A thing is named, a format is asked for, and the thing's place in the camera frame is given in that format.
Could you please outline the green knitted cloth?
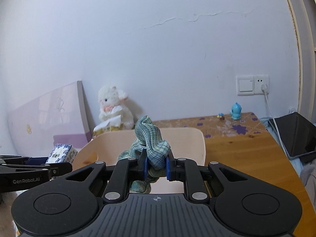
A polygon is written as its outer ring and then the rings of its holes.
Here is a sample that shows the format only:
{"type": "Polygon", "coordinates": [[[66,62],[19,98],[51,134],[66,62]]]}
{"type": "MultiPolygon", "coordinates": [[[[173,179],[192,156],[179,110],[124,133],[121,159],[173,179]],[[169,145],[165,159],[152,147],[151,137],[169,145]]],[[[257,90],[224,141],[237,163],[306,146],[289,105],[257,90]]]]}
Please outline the green knitted cloth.
{"type": "Polygon", "coordinates": [[[155,126],[148,116],[140,118],[134,128],[136,139],[129,148],[118,156],[118,160],[134,157],[138,159],[143,149],[147,151],[150,169],[145,181],[133,181],[130,191],[134,193],[149,194],[151,184],[166,175],[166,157],[171,151],[168,141],[162,139],[160,129],[155,126]]]}

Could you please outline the beige plastic storage basket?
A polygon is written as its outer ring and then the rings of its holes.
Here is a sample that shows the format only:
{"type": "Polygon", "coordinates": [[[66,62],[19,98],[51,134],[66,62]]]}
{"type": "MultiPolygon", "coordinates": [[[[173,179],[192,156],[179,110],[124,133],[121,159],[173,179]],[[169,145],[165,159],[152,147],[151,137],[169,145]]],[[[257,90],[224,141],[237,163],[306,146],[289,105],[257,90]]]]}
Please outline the beige plastic storage basket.
{"type": "MultiPolygon", "coordinates": [[[[104,161],[107,166],[115,165],[118,156],[131,148],[136,140],[134,130],[105,132],[85,145],[76,155],[72,167],[77,170],[95,161],[104,161]]],[[[188,158],[198,165],[204,165],[206,145],[202,131],[192,128],[160,128],[160,141],[167,141],[174,158],[188,158]]],[[[151,194],[179,194],[184,192],[184,184],[180,181],[168,181],[159,178],[151,185],[151,194]]]]}

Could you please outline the small colourful toy figure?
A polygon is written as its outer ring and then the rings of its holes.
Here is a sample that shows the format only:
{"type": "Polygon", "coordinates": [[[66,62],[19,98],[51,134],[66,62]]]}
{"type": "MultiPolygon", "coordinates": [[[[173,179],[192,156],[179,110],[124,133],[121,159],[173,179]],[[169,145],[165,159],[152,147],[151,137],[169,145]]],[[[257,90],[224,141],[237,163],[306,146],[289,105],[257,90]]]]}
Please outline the small colourful toy figure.
{"type": "Polygon", "coordinates": [[[219,113],[219,114],[217,115],[217,118],[218,118],[219,120],[224,120],[224,119],[225,119],[223,113],[219,113]]]}

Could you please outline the pink purple headboard panel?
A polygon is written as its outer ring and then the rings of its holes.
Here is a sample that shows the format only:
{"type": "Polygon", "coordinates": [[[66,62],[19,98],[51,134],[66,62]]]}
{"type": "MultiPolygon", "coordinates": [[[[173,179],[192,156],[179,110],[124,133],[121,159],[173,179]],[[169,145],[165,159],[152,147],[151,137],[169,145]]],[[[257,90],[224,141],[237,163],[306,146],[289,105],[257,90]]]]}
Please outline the pink purple headboard panel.
{"type": "Polygon", "coordinates": [[[80,150],[92,138],[82,82],[57,88],[15,109],[8,114],[8,127],[20,156],[47,157],[56,144],[80,150]]]}

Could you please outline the white plush lamb toy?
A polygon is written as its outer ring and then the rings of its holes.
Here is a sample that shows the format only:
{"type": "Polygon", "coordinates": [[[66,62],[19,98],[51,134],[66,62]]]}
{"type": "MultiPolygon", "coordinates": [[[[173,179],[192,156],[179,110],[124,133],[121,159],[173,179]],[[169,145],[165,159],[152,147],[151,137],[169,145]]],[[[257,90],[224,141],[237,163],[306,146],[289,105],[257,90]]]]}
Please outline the white plush lamb toy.
{"type": "Polygon", "coordinates": [[[100,105],[99,120],[101,126],[120,126],[124,130],[134,127],[132,112],[125,105],[128,95],[125,91],[113,87],[104,86],[99,90],[98,101],[100,105]]]}

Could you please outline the blue bird figurine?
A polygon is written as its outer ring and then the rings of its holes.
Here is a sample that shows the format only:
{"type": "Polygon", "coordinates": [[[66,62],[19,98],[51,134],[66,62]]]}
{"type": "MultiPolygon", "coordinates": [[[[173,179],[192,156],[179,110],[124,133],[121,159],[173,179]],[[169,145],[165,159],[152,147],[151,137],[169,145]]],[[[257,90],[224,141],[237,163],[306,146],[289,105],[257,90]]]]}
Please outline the blue bird figurine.
{"type": "Polygon", "coordinates": [[[230,110],[230,115],[233,120],[239,120],[242,114],[242,107],[239,103],[235,103],[230,110]]]}

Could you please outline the black tablet device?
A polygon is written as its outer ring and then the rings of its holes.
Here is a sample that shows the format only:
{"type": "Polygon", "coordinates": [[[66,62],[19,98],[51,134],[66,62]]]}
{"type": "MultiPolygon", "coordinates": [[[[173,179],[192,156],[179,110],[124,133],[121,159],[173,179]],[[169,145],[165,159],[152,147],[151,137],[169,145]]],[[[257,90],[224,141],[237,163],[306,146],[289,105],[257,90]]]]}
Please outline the black tablet device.
{"type": "Polygon", "coordinates": [[[289,159],[303,163],[315,159],[315,125],[297,112],[275,119],[289,159]]]}

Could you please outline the white wall switch socket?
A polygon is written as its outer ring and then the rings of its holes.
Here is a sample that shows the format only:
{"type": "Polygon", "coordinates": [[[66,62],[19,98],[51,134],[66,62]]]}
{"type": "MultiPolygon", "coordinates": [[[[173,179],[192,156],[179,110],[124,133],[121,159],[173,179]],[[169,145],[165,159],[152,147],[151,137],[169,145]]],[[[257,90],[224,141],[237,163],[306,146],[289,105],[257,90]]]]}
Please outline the white wall switch socket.
{"type": "Polygon", "coordinates": [[[237,95],[263,95],[269,93],[268,75],[238,75],[236,76],[237,95]]]}

